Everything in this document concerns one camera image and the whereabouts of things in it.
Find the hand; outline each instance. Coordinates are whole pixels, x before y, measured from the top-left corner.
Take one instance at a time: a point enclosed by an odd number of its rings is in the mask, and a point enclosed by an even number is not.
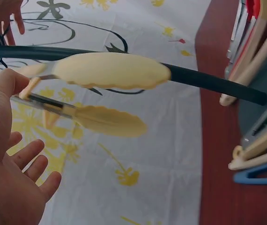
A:
[[[28,78],[11,69],[0,73],[0,225],[38,225],[45,204],[61,181],[61,175],[53,172],[40,187],[35,184],[47,166],[47,158],[42,155],[22,172],[44,148],[41,140],[28,144],[11,157],[6,153],[22,139],[20,133],[11,133],[10,97],[23,90],[28,83]]]
[[[11,14],[14,14],[20,34],[24,34],[25,28],[20,10],[22,2],[23,0],[0,0],[0,35],[10,26]],[[6,37],[8,45],[15,45],[11,29],[7,32]]]

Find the table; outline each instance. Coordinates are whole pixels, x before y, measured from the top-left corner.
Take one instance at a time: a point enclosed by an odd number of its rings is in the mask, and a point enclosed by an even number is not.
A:
[[[198,70],[224,76],[237,0],[212,0],[196,37]],[[219,105],[219,93],[200,90],[203,177],[200,225],[267,225],[267,186],[235,184],[227,166],[241,135],[237,107]]]

